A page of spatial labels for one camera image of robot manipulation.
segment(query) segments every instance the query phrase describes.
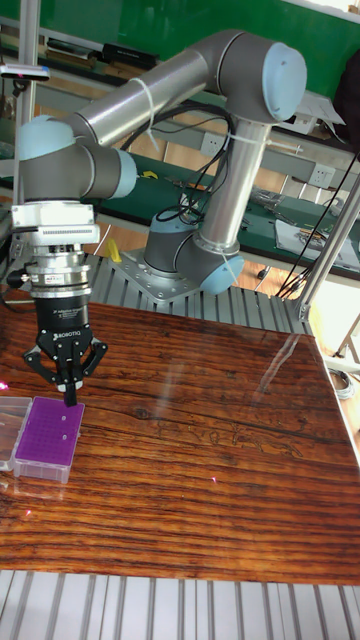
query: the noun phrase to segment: green wall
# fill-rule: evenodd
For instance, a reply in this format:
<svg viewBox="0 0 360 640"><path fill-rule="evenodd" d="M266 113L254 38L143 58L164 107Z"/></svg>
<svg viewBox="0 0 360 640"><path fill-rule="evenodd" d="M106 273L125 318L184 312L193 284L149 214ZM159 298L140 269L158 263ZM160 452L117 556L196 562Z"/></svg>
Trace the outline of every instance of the green wall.
<svg viewBox="0 0 360 640"><path fill-rule="evenodd" d="M19 0L0 0L18 19ZM311 91L333 97L360 24L282 0L42 0L41 26L97 42L119 41L169 58L221 29L238 28L301 51Z"/></svg>

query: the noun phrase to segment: window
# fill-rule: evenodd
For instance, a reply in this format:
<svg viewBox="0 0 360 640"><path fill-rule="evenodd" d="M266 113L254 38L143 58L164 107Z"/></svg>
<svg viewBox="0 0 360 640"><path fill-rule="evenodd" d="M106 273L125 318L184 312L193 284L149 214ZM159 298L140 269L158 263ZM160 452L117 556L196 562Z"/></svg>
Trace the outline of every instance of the window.
<svg viewBox="0 0 360 640"><path fill-rule="evenodd" d="M284 0L284 2L360 23L360 0Z"/></svg>

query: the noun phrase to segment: purple pipette tip box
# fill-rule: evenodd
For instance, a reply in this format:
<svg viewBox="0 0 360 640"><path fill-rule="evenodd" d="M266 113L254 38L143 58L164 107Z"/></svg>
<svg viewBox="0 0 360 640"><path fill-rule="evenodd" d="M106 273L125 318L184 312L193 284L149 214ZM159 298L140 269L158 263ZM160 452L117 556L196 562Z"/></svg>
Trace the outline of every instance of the purple pipette tip box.
<svg viewBox="0 0 360 640"><path fill-rule="evenodd" d="M19 434L15 476L67 482L85 405L67 407L62 400L35 398Z"/></svg>

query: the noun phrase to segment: wood grain surface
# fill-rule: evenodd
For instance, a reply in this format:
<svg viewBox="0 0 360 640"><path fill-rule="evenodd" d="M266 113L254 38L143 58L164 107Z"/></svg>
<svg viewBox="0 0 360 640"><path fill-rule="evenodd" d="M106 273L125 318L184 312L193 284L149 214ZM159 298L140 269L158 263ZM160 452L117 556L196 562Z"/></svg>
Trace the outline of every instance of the wood grain surface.
<svg viewBox="0 0 360 640"><path fill-rule="evenodd" d="M0 474L0 569L359 584L360 477L309 336L90 306L109 351L67 485ZM0 311L8 396L32 314Z"/></svg>

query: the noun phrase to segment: robotiq logo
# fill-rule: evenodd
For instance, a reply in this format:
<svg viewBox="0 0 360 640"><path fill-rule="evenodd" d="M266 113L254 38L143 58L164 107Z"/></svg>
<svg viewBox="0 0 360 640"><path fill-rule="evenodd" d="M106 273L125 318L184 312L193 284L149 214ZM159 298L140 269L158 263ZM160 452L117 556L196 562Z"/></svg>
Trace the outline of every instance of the robotiq logo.
<svg viewBox="0 0 360 640"><path fill-rule="evenodd" d="M81 336L81 331L68 331L67 333L54 333L54 340L58 338L73 338L73 336Z"/></svg>

